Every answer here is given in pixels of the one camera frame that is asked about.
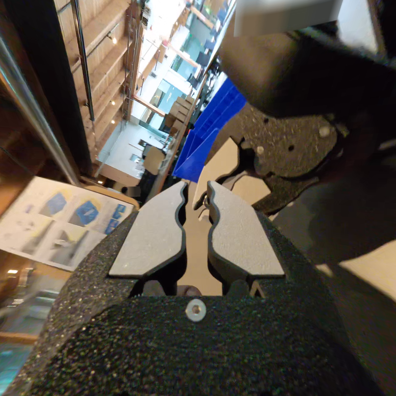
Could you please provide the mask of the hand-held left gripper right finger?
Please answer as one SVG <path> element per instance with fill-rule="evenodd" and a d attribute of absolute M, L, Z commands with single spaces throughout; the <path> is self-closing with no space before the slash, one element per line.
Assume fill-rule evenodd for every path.
<path fill-rule="evenodd" d="M 281 263 L 255 210 L 215 181 L 207 183 L 208 259 L 221 277 L 283 277 Z"/>

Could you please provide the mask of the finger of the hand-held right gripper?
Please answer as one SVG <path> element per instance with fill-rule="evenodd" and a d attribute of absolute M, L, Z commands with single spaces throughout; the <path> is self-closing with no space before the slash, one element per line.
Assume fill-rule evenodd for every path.
<path fill-rule="evenodd" d="M 197 200 L 207 192 L 208 181 L 216 181 L 224 186 L 224 181 L 232 177 L 232 174 L 240 165 L 239 150 L 238 144 L 229 137 L 208 163 L 204 165 L 195 189 L 193 207 Z"/>
<path fill-rule="evenodd" d="M 224 187 L 250 205 L 257 203 L 271 193 L 270 188 L 262 179 L 249 176 L 246 173 L 227 178 L 224 181 Z"/>

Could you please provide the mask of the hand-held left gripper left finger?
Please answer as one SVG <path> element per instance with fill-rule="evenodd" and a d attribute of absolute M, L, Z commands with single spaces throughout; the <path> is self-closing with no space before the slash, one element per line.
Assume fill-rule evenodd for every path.
<path fill-rule="evenodd" d="M 182 277 L 186 271 L 185 206 L 188 184 L 183 181 L 149 200 L 131 226 L 110 277 Z"/>

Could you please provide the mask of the blue plastic storage bin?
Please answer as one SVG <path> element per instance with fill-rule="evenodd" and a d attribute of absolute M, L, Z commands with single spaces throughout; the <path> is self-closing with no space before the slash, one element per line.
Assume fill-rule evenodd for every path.
<path fill-rule="evenodd" d="M 245 97 L 227 78 L 189 131 L 172 175 L 197 183 L 220 130 L 245 104 Z"/>

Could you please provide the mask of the stack of cardboard boxes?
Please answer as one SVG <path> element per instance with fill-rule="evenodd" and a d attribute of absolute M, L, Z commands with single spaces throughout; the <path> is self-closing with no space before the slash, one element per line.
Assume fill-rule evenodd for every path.
<path fill-rule="evenodd" d="M 176 101 L 171 106 L 171 109 L 164 117 L 162 131 L 174 135 L 176 131 L 180 131 L 187 116 L 192 109 L 194 104 L 194 98 L 192 96 L 177 97 Z"/>

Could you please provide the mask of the printed poster sheet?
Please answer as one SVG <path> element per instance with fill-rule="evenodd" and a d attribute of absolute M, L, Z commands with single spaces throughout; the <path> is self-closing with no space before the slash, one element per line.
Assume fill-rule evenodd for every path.
<path fill-rule="evenodd" d="M 73 272 L 139 205 L 113 190 L 104 195 L 34 177 L 1 216 L 0 248 Z"/>

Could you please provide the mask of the metal railing pole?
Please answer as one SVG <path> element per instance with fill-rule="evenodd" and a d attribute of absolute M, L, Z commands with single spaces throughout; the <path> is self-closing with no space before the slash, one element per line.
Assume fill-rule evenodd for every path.
<path fill-rule="evenodd" d="M 68 182 L 74 186 L 81 186 L 79 178 L 67 159 L 62 147 L 57 140 L 50 124 L 48 123 L 34 94 L 27 84 L 21 69 L 8 48 L 3 36 L 0 37 L 0 74 L 1 82 L 17 108 L 36 131 L 44 145 L 50 151 L 53 159 L 61 168 Z"/>

